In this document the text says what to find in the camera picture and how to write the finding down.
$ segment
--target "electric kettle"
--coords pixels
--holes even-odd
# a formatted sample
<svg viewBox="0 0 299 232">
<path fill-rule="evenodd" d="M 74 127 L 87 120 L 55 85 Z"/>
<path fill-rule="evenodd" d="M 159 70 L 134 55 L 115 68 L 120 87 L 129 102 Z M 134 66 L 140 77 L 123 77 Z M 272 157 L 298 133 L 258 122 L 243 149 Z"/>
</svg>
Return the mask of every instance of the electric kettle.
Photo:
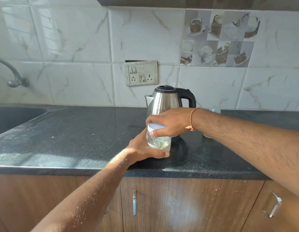
<svg viewBox="0 0 299 232">
<path fill-rule="evenodd" d="M 152 95 L 146 95 L 147 116 L 159 115 L 172 108 L 182 107 L 182 98 L 188 99 L 189 107 L 196 107 L 196 98 L 189 89 L 174 88 L 170 85 L 157 87 Z"/>
</svg>

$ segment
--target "black sink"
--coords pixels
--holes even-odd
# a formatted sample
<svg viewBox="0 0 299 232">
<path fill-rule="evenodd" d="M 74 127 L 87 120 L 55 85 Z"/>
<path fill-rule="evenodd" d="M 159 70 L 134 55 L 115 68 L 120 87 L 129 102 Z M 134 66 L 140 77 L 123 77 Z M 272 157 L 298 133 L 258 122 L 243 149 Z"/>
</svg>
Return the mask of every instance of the black sink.
<svg viewBox="0 0 299 232">
<path fill-rule="evenodd" d="M 46 113 L 32 107 L 0 107 L 0 134 Z"/>
</svg>

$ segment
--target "forearm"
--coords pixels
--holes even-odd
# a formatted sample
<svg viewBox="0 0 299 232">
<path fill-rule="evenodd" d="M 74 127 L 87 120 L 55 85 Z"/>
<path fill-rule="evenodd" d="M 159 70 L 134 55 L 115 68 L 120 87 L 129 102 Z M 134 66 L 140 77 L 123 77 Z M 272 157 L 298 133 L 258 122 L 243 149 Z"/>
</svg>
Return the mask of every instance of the forearm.
<svg viewBox="0 0 299 232">
<path fill-rule="evenodd" d="M 193 127 L 299 196 L 299 132 L 197 109 Z"/>
<path fill-rule="evenodd" d="M 124 149 L 110 163 L 57 205 L 32 232 L 92 231 L 131 164 Z"/>
</svg>

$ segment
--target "kettle spout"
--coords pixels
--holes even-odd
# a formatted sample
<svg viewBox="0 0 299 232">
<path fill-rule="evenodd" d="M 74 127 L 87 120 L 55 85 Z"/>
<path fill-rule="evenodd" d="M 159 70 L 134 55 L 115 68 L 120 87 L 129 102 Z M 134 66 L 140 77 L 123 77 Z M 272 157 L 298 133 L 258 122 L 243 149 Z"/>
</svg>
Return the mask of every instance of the kettle spout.
<svg viewBox="0 0 299 232">
<path fill-rule="evenodd" d="M 146 100 L 146 107 L 149 108 L 149 105 L 151 103 L 151 101 L 154 99 L 154 97 L 152 97 L 151 95 L 145 95 L 145 100 Z"/>
</svg>

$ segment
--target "person's left hand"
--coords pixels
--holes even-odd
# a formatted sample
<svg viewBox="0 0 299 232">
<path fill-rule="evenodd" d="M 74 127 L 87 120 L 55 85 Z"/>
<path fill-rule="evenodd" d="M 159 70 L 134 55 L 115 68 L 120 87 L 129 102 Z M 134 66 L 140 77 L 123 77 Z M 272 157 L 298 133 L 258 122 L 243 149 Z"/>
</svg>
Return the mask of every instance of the person's left hand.
<svg viewBox="0 0 299 232">
<path fill-rule="evenodd" d="M 128 146 L 123 150 L 129 153 L 128 156 L 129 160 L 131 160 L 131 164 L 150 157 L 165 158 L 170 156 L 170 153 L 167 151 L 149 147 L 146 142 L 146 132 L 147 128 L 132 139 Z"/>
</svg>

